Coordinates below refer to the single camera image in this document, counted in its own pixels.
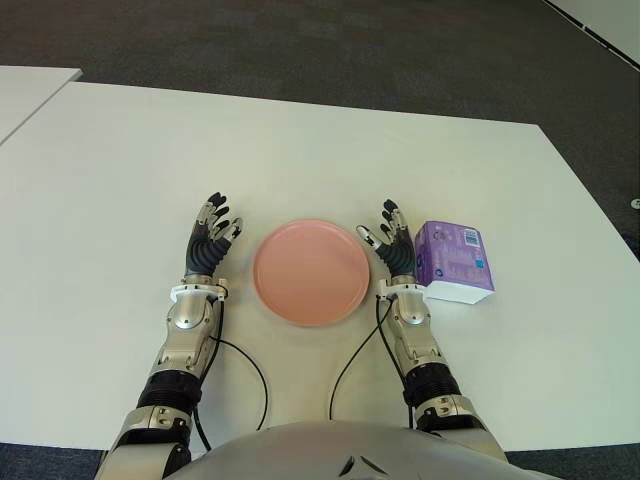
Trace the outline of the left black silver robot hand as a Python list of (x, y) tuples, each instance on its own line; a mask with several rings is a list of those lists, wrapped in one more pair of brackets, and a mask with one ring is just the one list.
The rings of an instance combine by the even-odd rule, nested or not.
[(212, 276), (243, 230), (240, 217), (225, 219), (230, 211), (227, 197), (211, 195), (201, 206), (193, 224), (185, 255), (185, 275)]

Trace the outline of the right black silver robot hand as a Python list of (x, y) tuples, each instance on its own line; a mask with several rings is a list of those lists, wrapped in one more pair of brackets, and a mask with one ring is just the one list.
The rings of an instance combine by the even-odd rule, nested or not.
[(414, 242), (402, 211), (393, 200), (386, 199), (381, 216), (385, 222), (380, 225), (380, 230), (386, 236), (386, 241), (378, 238), (364, 225), (356, 227), (357, 234), (385, 263), (392, 278), (416, 278)]

